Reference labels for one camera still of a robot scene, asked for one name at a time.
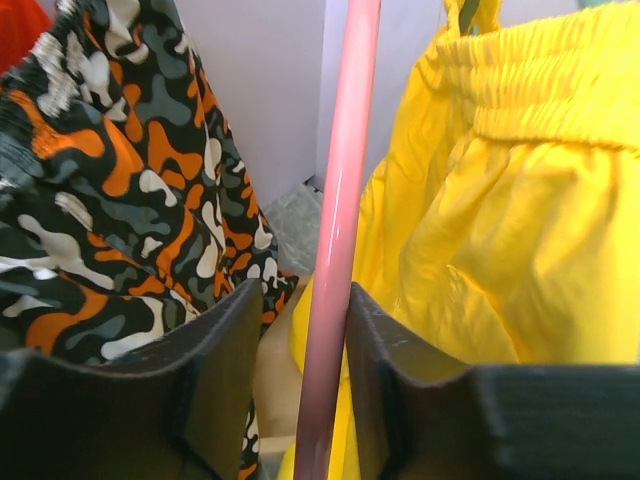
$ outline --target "red cloth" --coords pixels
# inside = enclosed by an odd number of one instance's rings
[[[0,73],[19,65],[51,25],[36,0],[0,0]]]

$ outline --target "elastic waistband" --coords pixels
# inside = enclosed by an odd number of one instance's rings
[[[421,63],[432,87],[452,89],[478,134],[640,148],[636,2],[479,36],[457,33],[443,31]]]

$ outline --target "pink stick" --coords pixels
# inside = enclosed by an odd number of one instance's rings
[[[326,480],[329,470],[371,110],[380,2],[349,2],[302,380],[295,480]]]

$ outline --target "glossy pink pole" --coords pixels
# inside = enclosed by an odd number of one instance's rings
[[[302,379],[295,480],[326,480],[329,470],[367,147],[380,1],[349,2]]]

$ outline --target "yellow shorts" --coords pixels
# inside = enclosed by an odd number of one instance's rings
[[[640,5],[501,29],[482,0],[461,37],[462,3],[445,1],[363,194],[353,279],[465,362],[636,362]],[[354,432],[343,368],[331,480],[359,478]]]

